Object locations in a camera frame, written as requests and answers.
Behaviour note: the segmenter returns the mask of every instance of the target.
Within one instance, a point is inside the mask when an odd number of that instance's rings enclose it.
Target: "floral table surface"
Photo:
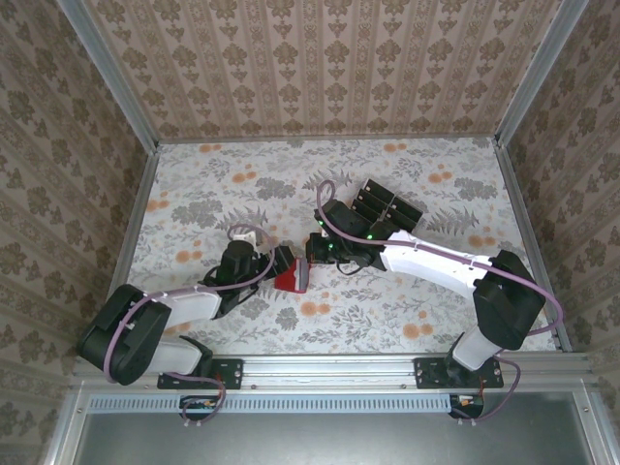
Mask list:
[[[504,248],[526,260],[490,139],[175,144],[159,154],[129,277],[147,292],[202,279],[239,222],[303,255],[326,178],[344,202],[368,177],[400,194],[424,211],[415,230],[422,239],[489,256]],[[172,332],[226,355],[393,354],[446,351],[475,321],[464,298],[428,281],[374,269],[346,277],[325,265],[312,268],[306,294],[265,284],[225,318]],[[522,350],[555,346],[543,334]]]

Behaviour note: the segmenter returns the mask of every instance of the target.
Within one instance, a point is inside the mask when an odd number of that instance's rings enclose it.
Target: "wallpaper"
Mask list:
[[[86,0],[161,140],[493,134],[559,0]]]
[[[620,2],[590,1],[509,150],[574,348],[620,425]]]
[[[490,138],[171,144],[159,153],[129,276],[147,292],[196,284],[236,223],[260,225],[304,256],[320,230],[316,187],[326,178],[343,202],[368,177],[399,193],[424,212],[421,239],[488,256],[507,249],[527,263]],[[172,332],[218,355],[402,354],[447,352],[475,320],[471,301],[415,276],[372,268],[347,277],[317,265],[306,294],[265,283],[226,317]],[[523,350],[555,346],[541,334]]]
[[[145,162],[53,1],[0,2],[0,463],[35,463]]]

